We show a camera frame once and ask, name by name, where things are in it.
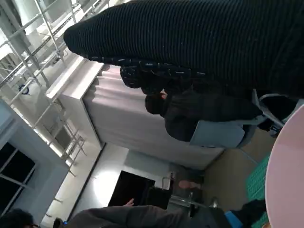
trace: dark hair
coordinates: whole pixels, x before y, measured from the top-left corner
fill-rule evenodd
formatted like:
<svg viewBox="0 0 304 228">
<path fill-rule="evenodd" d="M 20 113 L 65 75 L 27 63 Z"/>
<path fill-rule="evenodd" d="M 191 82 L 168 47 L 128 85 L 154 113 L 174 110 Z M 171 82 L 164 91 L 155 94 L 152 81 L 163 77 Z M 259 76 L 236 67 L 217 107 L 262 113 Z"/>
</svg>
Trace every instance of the dark hair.
<svg viewBox="0 0 304 228">
<path fill-rule="evenodd" d="M 14 209 L 0 218 L 1 228 L 24 228 L 33 224 L 33 216 L 21 209 Z"/>
<path fill-rule="evenodd" d="M 146 110 L 153 114 L 161 114 L 163 111 L 164 99 L 162 98 L 162 94 L 154 94 L 154 95 L 147 95 L 145 99 L 145 107 Z"/>
</svg>

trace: white wall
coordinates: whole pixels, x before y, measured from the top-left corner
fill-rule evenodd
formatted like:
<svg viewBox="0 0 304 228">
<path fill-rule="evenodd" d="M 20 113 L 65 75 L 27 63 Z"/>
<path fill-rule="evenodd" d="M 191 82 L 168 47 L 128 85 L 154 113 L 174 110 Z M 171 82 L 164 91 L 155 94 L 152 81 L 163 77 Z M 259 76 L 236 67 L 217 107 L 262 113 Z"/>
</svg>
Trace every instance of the white wall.
<svg viewBox="0 0 304 228">
<path fill-rule="evenodd" d="M 85 209 L 108 206 L 128 151 L 107 143 L 73 215 Z"/>
</svg>

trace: pink round table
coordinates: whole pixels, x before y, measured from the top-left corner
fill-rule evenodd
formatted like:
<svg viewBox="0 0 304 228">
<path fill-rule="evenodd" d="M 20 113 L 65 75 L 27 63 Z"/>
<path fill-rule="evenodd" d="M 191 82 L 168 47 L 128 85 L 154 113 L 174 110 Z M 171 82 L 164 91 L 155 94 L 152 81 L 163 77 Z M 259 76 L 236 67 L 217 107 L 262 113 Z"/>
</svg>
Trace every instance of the pink round table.
<svg viewBox="0 0 304 228">
<path fill-rule="evenodd" d="M 272 149 L 266 206 L 272 228 L 304 227 L 304 105 L 285 124 Z"/>
</svg>

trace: person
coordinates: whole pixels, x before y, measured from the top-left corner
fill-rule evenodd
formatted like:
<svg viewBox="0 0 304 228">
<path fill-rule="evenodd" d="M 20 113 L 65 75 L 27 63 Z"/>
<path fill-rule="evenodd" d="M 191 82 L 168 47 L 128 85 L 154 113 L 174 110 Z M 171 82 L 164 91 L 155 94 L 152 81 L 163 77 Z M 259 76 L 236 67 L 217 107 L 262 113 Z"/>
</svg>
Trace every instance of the person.
<svg viewBox="0 0 304 228">
<path fill-rule="evenodd" d="M 145 108 L 147 112 L 164 118 L 166 131 L 171 137 L 190 142 L 199 120 L 252 120 L 260 115 L 259 108 L 245 99 L 246 95 L 251 96 L 246 91 L 213 85 L 212 90 L 206 89 L 202 94 L 190 88 L 178 95 L 164 92 L 147 95 Z"/>
<path fill-rule="evenodd" d="M 67 224 L 56 219 L 55 228 L 213 228 L 211 219 L 191 223 L 187 213 L 169 212 L 154 206 L 132 207 L 130 201 L 125 206 L 87 209 L 76 214 Z M 226 218 L 233 228 L 250 227 L 266 211 L 265 200 L 254 200 L 245 204 L 241 210 L 226 213 Z M 0 218 L 1 228 L 38 228 L 33 216 L 23 210 L 14 209 Z"/>
</svg>

